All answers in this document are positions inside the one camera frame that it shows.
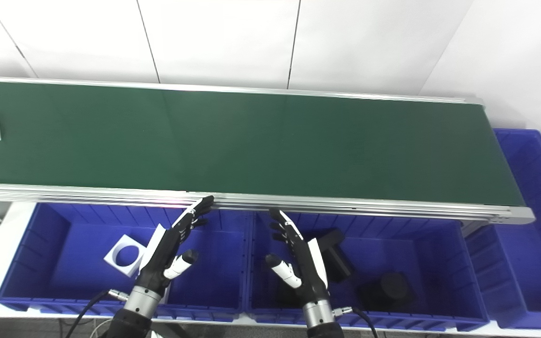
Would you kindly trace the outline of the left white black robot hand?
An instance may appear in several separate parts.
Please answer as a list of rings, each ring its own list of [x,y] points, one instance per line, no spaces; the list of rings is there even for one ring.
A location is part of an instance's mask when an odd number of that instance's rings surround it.
[[[157,242],[153,254],[141,269],[133,290],[148,289],[150,293],[163,296],[170,279],[164,276],[166,269],[171,267],[179,246],[188,238],[193,228],[206,224],[207,220],[198,220],[212,209],[214,203],[213,195],[208,195],[197,200],[187,207],[175,220],[169,229],[166,229]]]

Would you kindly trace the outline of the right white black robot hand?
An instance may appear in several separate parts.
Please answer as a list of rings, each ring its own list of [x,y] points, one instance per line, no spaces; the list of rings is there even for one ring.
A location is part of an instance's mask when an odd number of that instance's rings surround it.
[[[295,264],[269,253],[265,257],[266,265],[295,290],[301,306],[328,302],[327,277],[316,240],[306,241],[294,220],[282,210],[270,208],[269,214],[274,220],[269,227],[277,232],[273,233],[273,239],[286,244]]]

